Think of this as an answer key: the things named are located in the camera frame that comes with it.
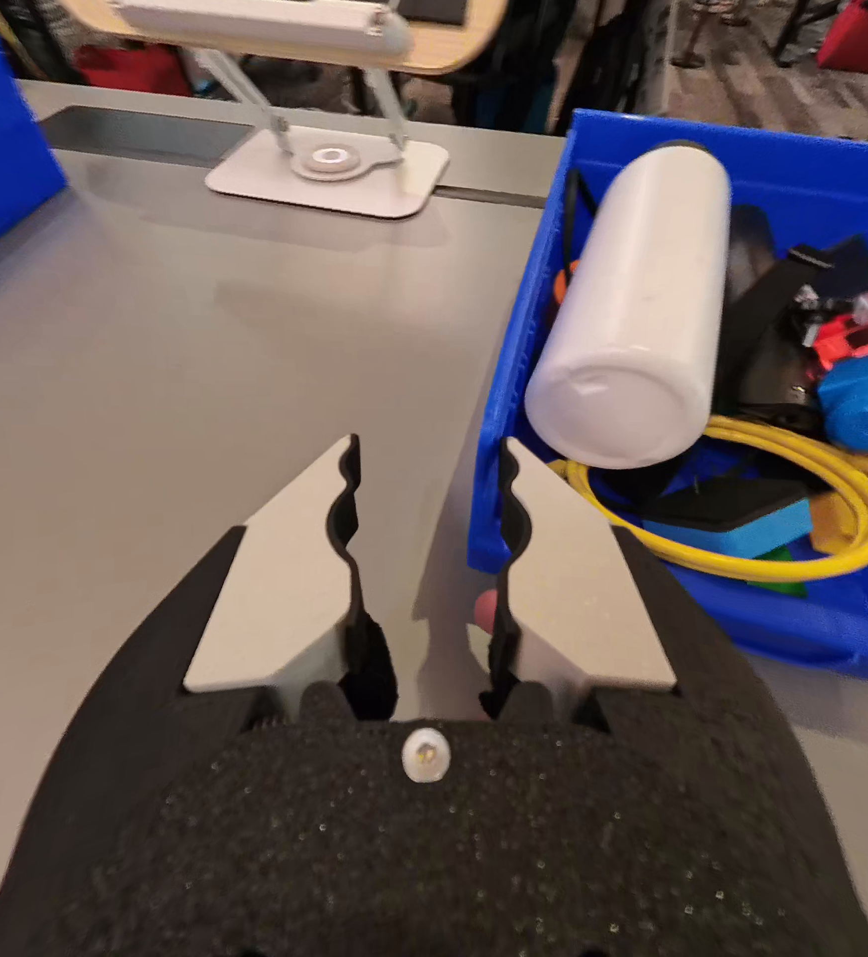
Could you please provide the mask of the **red bag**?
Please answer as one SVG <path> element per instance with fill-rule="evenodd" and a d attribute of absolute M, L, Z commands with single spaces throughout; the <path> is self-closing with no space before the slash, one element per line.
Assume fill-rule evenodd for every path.
<path fill-rule="evenodd" d="M 83 45 L 73 63 L 89 85 L 102 89 L 190 98 L 191 82 L 177 48 L 136 43 L 125 47 Z"/>

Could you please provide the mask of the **white bottle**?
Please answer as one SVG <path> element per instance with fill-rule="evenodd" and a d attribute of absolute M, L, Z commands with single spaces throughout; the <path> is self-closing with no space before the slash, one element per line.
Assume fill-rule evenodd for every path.
<path fill-rule="evenodd" d="M 599 203 L 524 397 L 539 437 L 603 470 L 672 460 L 713 410 L 731 212 L 727 170 L 671 141 Z"/>

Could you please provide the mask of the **black backpack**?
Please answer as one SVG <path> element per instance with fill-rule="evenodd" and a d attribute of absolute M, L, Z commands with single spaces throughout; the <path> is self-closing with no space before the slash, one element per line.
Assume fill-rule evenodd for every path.
<path fill-rule="evenodd" d="M 579 109 L 664 116 L 680 3 L 509 2 L 452 81 L 461 126 L 564 136 Z"/>

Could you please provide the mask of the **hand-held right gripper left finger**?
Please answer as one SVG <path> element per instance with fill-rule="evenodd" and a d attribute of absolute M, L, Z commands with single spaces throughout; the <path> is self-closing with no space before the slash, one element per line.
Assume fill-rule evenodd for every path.
<path fill-rule="evenodd" d="M 246 521 L 182 680 L 186 692 L 263 688 L 294 718 L 308 687 L 327 681 L 356 718 L 393 717 L 390 651 L 348 549 L 359 485 L 360 444 L 351 434 Z"/>

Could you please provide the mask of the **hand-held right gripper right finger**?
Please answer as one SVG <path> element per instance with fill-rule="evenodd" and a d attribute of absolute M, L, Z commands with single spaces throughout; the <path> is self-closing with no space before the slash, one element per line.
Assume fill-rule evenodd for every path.
<path fill-rule="evenodd" d="M 475 623 L 490 632 L 488 717 L 528 684 L 567 720 L 598 689 L 673 691 L 673 667 L 610 522 L 515 438 L 501 443 L 498 490 L 510 556 L 475 605 Z"/>

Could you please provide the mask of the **blue black whiteboard eraser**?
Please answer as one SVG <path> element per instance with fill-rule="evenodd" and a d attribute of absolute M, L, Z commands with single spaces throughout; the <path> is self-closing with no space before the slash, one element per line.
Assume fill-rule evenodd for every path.
<path fill-rule="evenodd" d="M 709 478 L 656 498 L 643 529 L 716 555 L 757 559 L 810 533 L 807 486 L 780 478 Z"/>

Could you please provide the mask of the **red plastic part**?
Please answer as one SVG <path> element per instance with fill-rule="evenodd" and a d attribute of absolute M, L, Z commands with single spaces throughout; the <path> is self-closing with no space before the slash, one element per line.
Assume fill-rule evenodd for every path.
<path fill-rule="evenodd" d="M 845 361 L 868 357 L 868 293 L 833 301 L 810 348 L 824 372 Z"/>

